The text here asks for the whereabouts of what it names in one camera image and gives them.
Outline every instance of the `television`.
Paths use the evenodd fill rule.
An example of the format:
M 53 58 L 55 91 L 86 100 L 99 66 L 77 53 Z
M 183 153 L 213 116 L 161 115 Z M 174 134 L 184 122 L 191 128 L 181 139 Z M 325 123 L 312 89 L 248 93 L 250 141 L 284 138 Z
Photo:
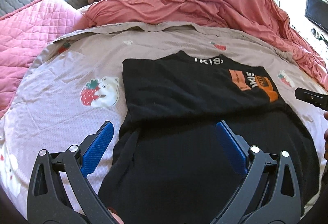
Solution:
M 323 0 L 306 0 L 305 17 L 328 33 L 328 3 Z

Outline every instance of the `red duvet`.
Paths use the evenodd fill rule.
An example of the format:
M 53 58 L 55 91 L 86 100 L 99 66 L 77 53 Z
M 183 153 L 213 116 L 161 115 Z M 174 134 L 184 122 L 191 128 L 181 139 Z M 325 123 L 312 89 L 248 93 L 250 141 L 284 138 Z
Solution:
M 140 21 L 190 21 L 228 27 L 253 35 L 281 51 L 290 51 L 299 67 L 328 90 L 323 59 L 289 26 L 289 17 L 273 0 L 102 0 L 86 16 L 89 26 Z

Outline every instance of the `black t-shirt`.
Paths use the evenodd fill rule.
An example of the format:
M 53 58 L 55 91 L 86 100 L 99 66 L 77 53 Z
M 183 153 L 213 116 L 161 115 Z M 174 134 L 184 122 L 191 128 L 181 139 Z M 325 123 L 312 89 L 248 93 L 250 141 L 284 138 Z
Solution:
M 290 153 L 303 205 L 317 193 L 313 140 L 263 67 L 180 51 L 124 60 L 123 82 L 128 113 L 98 195 L 125 224 L 214 219 L 241 180 L 216 140 L 221 120 L 249 145 Z

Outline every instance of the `orange label print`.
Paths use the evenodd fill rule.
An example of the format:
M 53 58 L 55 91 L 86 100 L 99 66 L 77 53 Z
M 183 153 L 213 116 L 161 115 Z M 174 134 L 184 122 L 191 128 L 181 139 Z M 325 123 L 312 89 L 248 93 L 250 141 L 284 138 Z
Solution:
M 250 90 L 250 86 L 248 86 L 245 82 L 245 76 L 240 70 L 231 70 L 229 69 L 231 74 L 232 82 L 238 86 L 238 88 L 242 91 Z
M 267 77 L 255 76 L 255 81 L 262 90 L 266 92 L 266 94 L 270 98 L 270 102 L 274 102 L 278 100 L 278 94 L 273 90 L 272 84 Z

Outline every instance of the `bed sheet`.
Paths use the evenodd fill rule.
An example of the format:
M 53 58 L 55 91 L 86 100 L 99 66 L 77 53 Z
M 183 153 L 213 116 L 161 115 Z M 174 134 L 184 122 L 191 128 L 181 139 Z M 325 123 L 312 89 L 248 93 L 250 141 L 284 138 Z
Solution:
M 114 138 L 96 171 L 88 176 L 98 192 L 111 167 L 113 147 L 127 113 L 122 61 L 157 59 L 179 50 L 199 58 L 222 53 L 240 63 L 263 66 L 309 130 L 323 172 L 327 121 L 321 109 L 296 100 L 294 90 L 325 91 L 299 69 L 291 53 L 228 28 L 188 22 L 106 25 L 64 35 L 48 45 L 30 66 L 10 109 L 0 120 L 1 185 L 22 215 L 26 217 L 27 189 L 38 152 L 64 151 L 80 144 L 109 120 L 114 125 Z M 107 81 L 111 90 L 116 90 L 117 99 L 93 103 L 102 99 L 96 93 L 98 84 Z M 80 211 L 67 177 L 63 174 L 62 178 L 74 209 Z

